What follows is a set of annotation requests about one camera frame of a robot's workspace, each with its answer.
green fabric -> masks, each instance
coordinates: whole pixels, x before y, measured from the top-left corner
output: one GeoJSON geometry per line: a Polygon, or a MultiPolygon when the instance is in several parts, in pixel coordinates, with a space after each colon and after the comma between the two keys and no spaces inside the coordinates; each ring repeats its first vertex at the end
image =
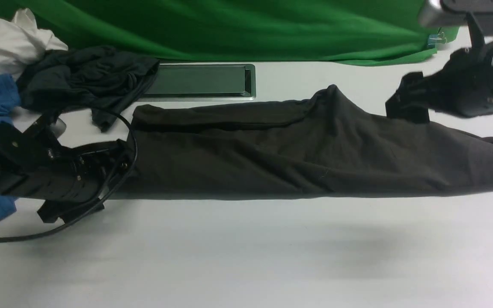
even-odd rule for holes
{"type": "MultiPolygon", "coordinates": [[[[0,0],[30,8],[70,47],[111,44],[187,61],[419,62],[436,51],[424,0],[0,0]]],[[[457,29],[446,31],[452,41],[457,29]]]]}

cable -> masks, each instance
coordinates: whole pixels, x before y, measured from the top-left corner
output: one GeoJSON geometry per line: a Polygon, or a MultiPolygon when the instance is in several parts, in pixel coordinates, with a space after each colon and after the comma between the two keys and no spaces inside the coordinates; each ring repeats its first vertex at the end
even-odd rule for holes
{"type": "MultiPolygon", "coordinates": [[[[95,204],[93,204],[92,207],[90,209],[88,209],[87,211],[85,211],[83,214],[81,214],[80,216],[77,216],[74,220],[71,220],[70,222],[68,222],[66,224],[63,224],[61,226],[57,226],[56,228],[53,228],[53,229],[48,230],[48,231],[45,231],[45,232],[40,232],[40,233],[36,233],[36,234],[28,234],[28,235],[20,235],[20,236],[0,237],[0,243],[12,243],[12,242],[22,242],[24,240],[36,240],[38,238],[43,238],[43,237],[51,236],[53,234],[57,234],[58,232],[61,232],[62,230],[65,230],[65,229],[73,226],[74,224],[76,224],[77,222],[79,222],[83,218],[87,217],[92,212],[94,212],[94,210],[96,210],[99,205],[101,205],[106,200],[108,200],[108,198],[110,197],[110,195],[112,195],[113,193],[115,193],[115,191],[117,191],[117,189],[119,189],[119,187],[121,185],[123,185],[123,183],[125,183],[125,180],[129,177],[129,175],[131,175],[131,173],[132,173],[132,171],[134,169],[134,166],[137,163],[137,158],[138,158],[138,142],[137,142],[137,137],[134,134],[133,126],[131,125],[131,123],[129,121],[127,121],[127,119],[125,119],[125,117],[123,117],[119,113],[114,113],[113,111],[109,111],[109,110],[106,110],[104,108],[92,107],[92,106],[87,106],[87,105],[82,105],[82,104],[72,104],[72,105],[76,105],[76,106],[80,106],[80,107],[86,107],[86,108],[91,108],[91,109],[96,109],[98,111],[102,111],[103,113],[108,113],[109,115],[112,115],[112,116],[118,118],[119,120],[121,120],[123,122],[123,124],[125,124],[127,126],[127,128],[129,129],[129,132],[131,134],[131,139],[133,141],[133,150],[134,150],[133,160],[131,162],[131,165],[129,166],[129,169],[127,169],[127,171],[125,172],[125,174],[123,174],[123,177],[121,178],[121,180],[119,180],[115,184],[115,186],[112,187],[112,189],[110,189],[104,195],[104,197],[102,197],[99,201],[97,201],[95,204]]],[[[107,184],[108,178],[109,177],[106,178],[106,180],[104,181],[104,184],[107,184]]],[[[90,202],[91,201],[86,201],[84,203],[84,205],[87,205],[90,202]]]]}

